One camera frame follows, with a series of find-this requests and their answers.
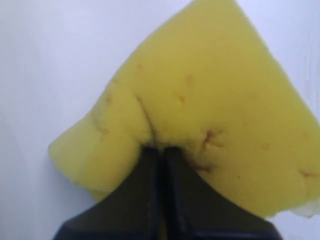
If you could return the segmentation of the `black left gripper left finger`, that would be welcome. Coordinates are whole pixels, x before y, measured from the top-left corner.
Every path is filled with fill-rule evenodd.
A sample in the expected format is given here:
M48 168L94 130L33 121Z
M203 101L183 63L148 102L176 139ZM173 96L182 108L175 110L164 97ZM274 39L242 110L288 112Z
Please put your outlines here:
M157 240L157 150L145 148L129 176L105 199L63 223L56 240Z

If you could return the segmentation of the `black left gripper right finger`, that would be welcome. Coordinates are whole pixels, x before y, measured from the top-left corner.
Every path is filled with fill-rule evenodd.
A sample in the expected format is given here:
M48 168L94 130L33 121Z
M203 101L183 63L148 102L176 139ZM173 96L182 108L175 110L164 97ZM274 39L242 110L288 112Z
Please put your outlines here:
M169 240L280 240L275 226L211 188L182 150L164 151L165 217Z

